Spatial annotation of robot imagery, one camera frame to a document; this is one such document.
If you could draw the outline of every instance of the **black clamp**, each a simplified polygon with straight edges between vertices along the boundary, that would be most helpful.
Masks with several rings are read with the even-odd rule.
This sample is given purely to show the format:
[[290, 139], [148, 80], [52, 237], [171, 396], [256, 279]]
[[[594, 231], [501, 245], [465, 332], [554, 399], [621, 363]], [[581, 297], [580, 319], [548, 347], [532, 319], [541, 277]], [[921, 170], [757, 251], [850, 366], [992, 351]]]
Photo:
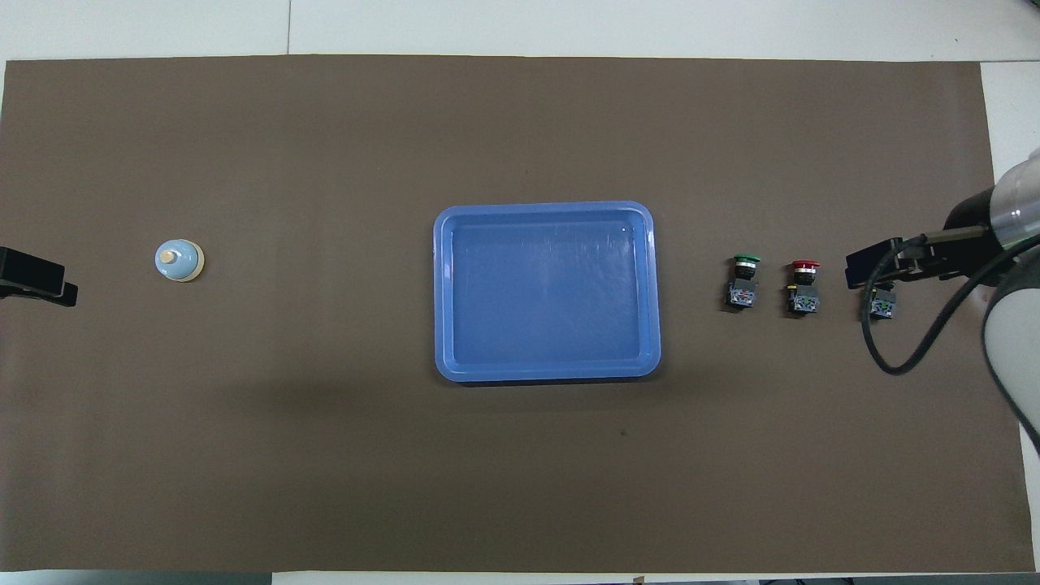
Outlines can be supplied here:
[[75, 307], [79, 287], [64, 280], [64, 266], [0, 246], [0, 299], [23, 297]]

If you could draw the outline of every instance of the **plastic tray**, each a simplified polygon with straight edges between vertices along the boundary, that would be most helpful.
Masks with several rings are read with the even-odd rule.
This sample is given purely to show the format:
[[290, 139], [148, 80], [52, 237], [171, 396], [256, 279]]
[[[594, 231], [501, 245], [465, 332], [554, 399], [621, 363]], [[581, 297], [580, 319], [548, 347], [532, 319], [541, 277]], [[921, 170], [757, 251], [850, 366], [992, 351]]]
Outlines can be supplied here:
[[633, 201], [474, 205], [434, 224], [437, 368], [456, 382], [645, 376], [653, 219]]

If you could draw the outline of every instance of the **blue tray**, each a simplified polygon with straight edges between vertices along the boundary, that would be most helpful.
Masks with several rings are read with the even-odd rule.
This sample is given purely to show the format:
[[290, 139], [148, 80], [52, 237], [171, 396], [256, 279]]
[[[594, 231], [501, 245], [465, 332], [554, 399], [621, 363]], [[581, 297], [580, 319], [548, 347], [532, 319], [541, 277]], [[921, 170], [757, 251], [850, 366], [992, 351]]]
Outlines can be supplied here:
[[633, 201], [445, 209], [434, 314], [448, 380], [645, 376], [660, 361], [650, 211]]

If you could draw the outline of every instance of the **black cable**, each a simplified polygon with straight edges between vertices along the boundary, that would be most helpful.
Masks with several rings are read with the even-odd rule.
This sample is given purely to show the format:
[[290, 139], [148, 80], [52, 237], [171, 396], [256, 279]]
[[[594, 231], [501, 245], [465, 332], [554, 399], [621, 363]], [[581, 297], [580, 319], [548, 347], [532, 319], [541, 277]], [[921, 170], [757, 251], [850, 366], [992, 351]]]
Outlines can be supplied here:
[[928, 244], [928, 237], [921, 234], [904, 240], [895, 248], [889, 250], [874, 266], [874, 270], [870, 271], [870, 276], [866, 279], [866, 283], [863, 285], [863, 306], [861, 306], [859, 310], [859, 324], [863, 329], [863, 340], [866, 342], [866, 351], [870, 353], [870, 357], [874, 358], [878, 367], [880, 367], [885, 374], [891, 374], [892, 376], [902, 376], [920, 363], [925, 354], [928, 353], [932, 344], [935, 342], [936, 337], [938, 337], [939, 333], [942, 332], [942, 328], [946, 326], [946, 322], [950, 321], [951, 316], [953, 316], [954, 311], [961, 306], [961, 303], [964, 302], [964, 299], [967, 299], [968, 295], [974, 290], [976, 286], [979, 286], [980, 282], [988, 277], [993, 271], [1000, 268], [1009, 259], [1018, 256], [1026, 250], [1040, 246], [1040, 234], [1023, 239], [1004, 252], [1000, 252], [992, 260], [987, 262], [986, 265], [976, 272], [976, 274], [971, 275], [967, 282], [961, 285], [961, 287], [957, 289], [957, 292], [954, 292], [954, 296], [946, 301], [946, 304], [942, 307], [942, 310], [939, 311], [935, 321], [932, 322], [932, 326], [929, 327], [928, 332], [925, 333], [925, 337], [921, 338], [920, 344], [917, 345], [917, 349], [910, 354], [910, 357], [907, 358], [907, 360], [901, 365], [891, 365], [885, 361], [885, 358], [881, 357], [881, 353], [878, 352], [878, 347], [874, 344], [874, 335], [870, 333], [870, 294], [874, 291], [874, 287], [878, 282], [878, 278], [881, 277], [882, 271], [885, 270], [885, 266], [887, 266], [888, 263], [895, 258], [895, 256], [905, 251], [907, 248], [921, 246], [925, 244]]

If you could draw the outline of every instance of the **white table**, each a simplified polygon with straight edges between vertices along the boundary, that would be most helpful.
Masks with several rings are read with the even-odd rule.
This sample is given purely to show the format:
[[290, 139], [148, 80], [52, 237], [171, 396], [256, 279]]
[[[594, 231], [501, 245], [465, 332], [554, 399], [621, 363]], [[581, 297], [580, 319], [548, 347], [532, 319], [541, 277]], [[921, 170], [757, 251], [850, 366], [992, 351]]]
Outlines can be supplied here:
[[[983, 61], [994, 179], [1040, 146], [1040, 8], [1026, 0], [0, 2], [0, 69], [7, 59], [285, 53]], [[1024, 434], [1022, 449], [1040, 559], [1040, 459]], [[274, 582], [519, 585], [635, 575], [297, 573]], [[648, 581], [759, 577], [778, 576]]]

